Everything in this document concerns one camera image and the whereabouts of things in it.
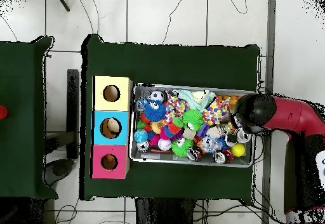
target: blue ball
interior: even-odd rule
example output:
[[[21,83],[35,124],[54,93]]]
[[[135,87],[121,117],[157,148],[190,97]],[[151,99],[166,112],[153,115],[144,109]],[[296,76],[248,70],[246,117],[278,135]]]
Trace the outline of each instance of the blue ball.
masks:
[[[134,134],[134,138],[137,143],[142,143],[148,140],[148,133],[146,132],[146,130],[143,129],[137,130]]]

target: orange ball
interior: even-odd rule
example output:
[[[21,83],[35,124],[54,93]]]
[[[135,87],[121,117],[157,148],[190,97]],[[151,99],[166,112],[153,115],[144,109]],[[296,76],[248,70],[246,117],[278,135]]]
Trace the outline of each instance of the orange ball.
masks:
[[[147,124],[149,124],[151,121],[150,120],[148,120],[146,117],[145,117],[145,114],[142,112],[141,113],[141,120],[144,122],[144,123],[147,123]]]

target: pink box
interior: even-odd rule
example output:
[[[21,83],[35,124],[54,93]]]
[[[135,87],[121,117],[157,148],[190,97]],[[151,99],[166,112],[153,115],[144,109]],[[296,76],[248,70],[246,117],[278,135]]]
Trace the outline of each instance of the pink box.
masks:
[[[107,154],[111,154],[117,159],[117,166],[113,170],[105,169],[102,166],[102,158]],[[90,164],[93,165],[93,174],[90,173],[90,178],[123,180],[129,170],[128,148],[125,145],[94,145]]]

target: yellow ball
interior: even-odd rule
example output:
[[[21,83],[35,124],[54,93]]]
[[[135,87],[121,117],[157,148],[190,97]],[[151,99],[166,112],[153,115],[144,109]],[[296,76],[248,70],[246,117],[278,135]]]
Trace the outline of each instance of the yellow ball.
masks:
[[[242,143],[237,143],[231,148],[231,152],[235,157],[243,156],[245,153],[245,146]]]

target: circular hole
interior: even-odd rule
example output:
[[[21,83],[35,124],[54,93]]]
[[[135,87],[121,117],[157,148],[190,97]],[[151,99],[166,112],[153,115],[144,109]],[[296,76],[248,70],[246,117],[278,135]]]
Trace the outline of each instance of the circular hole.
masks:
[[[119,88],[115,85],[108,85],[103,90],[103,97],[108,102],[118,101],[120,97]]]
[[[100,133],[109,139],[117,138],[122,131],[122,124],[115,117],[104,119],[100,124]]]
[[[112,154],[102,157],[102,166],[106,170],[114,170],[117,166],[117,158]]]

